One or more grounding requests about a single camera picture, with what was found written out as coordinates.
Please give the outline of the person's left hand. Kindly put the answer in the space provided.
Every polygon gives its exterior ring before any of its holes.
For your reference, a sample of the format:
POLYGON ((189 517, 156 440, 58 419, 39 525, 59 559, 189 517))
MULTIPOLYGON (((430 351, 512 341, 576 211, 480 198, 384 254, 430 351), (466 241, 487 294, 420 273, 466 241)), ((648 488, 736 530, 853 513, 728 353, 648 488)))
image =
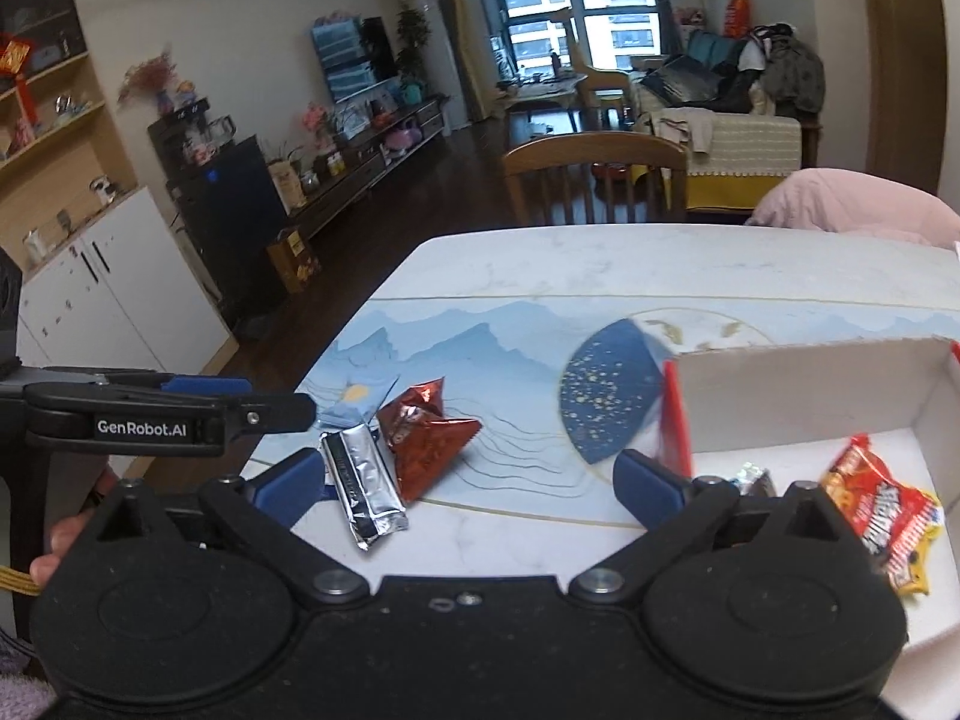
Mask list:
POLYGON ((110 466, 106 466, 101 476, 96 479, 93 489, 89 491, 88 500, 85 502, 83 510, 79 514, 62 518, 60 522, 55 523, 50 528, 50 550, 46 554, 36 557, 29 567, 32 582, 36 583, 39 589, 43 589, 49 583, 65 554, 68 553, 71 545, 75 543, 78 535, 82 533, 83 528, 93 517, 94 509, 106 499, 112 489, 116 488, 117 481, 119 481, 119 477, 116 472, 110 466))

